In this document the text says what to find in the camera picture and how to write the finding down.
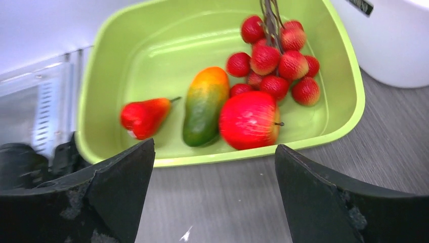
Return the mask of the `red fruit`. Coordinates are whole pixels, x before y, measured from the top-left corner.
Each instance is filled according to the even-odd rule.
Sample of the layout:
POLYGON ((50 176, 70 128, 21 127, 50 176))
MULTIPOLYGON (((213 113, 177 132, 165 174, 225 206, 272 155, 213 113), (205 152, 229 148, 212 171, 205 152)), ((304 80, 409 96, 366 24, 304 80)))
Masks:
POLYGON ((262 91, 245 92, 228 99, 221 109, 219 132, 237 150, 274 145, 284 122, 273 96, 262 91))

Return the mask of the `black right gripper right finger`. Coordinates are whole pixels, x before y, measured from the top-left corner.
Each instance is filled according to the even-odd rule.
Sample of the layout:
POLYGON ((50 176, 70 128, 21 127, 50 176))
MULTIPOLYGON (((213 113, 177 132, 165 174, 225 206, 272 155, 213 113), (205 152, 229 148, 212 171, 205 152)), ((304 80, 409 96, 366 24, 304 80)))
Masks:
POLYGON ((275 171, 294 242, 428 242, 428 196, 372 185, 279 145, 275 171))

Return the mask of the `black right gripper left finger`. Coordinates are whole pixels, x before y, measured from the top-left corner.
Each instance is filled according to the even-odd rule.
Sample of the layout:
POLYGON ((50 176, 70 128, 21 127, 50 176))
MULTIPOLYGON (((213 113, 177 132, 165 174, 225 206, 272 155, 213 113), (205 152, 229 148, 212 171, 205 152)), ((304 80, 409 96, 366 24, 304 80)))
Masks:
POLYGON ((1 242, 134 242, 153 139, 32 189, 1 191, 1 242))

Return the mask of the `red lychee bunch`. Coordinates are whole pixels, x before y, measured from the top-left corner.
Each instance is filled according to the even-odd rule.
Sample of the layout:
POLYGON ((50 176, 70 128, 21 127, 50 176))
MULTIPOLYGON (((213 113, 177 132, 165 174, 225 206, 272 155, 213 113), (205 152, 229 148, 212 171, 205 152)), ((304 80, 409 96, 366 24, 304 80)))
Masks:
POLYGON ((282 101, 291 93, 299 105, 316 105, 321 95, 315 81, 320 63, 301 53, 307 41, 303 25, 294 19, 282 21, 277 1, 260 1, 260 8, 262 15, 246 17, 240 28, 251 53, 238 52, 227 59, 226 72, 246 78, 230 89, 230 96, 259 90, 282 101))

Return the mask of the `white plastic basket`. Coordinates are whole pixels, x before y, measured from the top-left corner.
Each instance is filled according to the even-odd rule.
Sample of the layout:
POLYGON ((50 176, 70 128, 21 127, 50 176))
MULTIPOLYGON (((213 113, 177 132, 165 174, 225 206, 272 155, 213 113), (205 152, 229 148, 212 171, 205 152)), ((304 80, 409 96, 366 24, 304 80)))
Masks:
POLYGON ((428 1, 332 1, 360 67, 397 88, 428 86, 428 1))

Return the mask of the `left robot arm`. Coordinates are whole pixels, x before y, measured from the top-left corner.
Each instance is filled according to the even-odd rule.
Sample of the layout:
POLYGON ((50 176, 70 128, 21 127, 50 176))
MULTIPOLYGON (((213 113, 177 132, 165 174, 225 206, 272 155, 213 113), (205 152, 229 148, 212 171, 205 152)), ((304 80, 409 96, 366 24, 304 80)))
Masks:
POLYGON ((1 145, 1 191, 17 188, 32 189, 40 184, 89 167, 79 154, 75 135, 54 149, 47 158, 25 143, 1 145))

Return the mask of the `green plastic tray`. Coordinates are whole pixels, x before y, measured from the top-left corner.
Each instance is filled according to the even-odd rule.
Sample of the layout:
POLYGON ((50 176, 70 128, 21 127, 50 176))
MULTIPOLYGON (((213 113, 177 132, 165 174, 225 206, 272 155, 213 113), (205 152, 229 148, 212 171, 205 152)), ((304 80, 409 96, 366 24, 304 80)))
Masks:
MULTIPOLYGON (((277 143, 293 149, 332 142, 362 117, 365 92, 347 32, 330 1, 279 1, 283 20, 299 20, 308 41, 303 53, 321 68, 320 101, 304 107, 287 96, 280 106, 277 143)), ((95 164, 136 144, 120 125, 128 102, 178 98, 154 136, 155 166, 215 163, 271 155, 275 146, 237 151, 222 139, 191 148, 182 139, 184 102, 201 70, 224 67, 235 52, 250 52, 240 36, 244 18, 261 12, 259 1, 147 1, 124 8, 100 28, 82 81, 76 142, 95 164)))

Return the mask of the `green orange mango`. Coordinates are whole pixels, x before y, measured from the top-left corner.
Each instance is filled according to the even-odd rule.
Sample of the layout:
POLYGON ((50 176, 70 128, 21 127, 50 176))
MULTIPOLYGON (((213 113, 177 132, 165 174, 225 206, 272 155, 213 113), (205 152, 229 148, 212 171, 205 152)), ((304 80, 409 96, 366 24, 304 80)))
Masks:
POLYGON ((219 115, 229 90, 228 75, 218 66, 208 67, 194 77, 185 100, 182 138, 186 145, 203 146, 218 136, 219 115))

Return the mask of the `red wax apple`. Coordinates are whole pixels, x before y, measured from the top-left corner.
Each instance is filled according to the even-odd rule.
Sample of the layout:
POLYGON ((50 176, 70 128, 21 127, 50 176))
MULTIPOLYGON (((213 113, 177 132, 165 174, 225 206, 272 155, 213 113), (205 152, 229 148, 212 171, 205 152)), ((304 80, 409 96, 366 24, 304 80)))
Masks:
POLYGON ((120 113, 121 125, 138 140, 152 137, 169 115, 173 99, 155 98, 126 104, 120 113))

